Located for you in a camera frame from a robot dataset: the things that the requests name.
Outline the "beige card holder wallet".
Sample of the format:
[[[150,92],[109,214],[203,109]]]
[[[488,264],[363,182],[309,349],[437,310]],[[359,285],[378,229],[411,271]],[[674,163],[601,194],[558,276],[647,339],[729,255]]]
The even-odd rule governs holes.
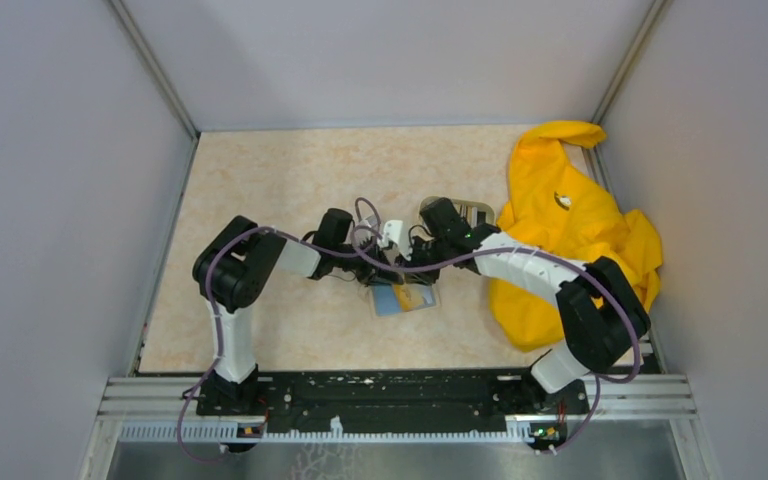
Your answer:
[[[359,287],[373,318],[387,318],[437,308],[437,290],[421,284],[378,284]]]

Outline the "gold credit card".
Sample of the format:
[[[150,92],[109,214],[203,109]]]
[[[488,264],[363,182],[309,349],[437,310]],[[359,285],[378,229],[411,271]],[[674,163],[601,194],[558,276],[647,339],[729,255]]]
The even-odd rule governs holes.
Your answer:
[[[434,289],[430,285],[394,285],[396,303],[402,312],[432,308],[437,305]]]

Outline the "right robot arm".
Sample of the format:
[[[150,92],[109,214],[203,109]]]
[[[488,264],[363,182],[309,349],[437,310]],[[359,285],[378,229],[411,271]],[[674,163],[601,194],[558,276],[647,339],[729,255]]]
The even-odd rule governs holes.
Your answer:
[[[606,374],[626,352],[639,350],[651,320],[614,260],[566,259],[495,225],[472,225],[445,197],[426,204],[420,216],[426,236],[389,221],[379,242],[396,247],[408,281],[432,284],[443,267],[453,265],[527,292],[559,314],[561,340],[531,366],[532,378],[523,385],[532,410],[550,411],[568,384],[588,373]]]

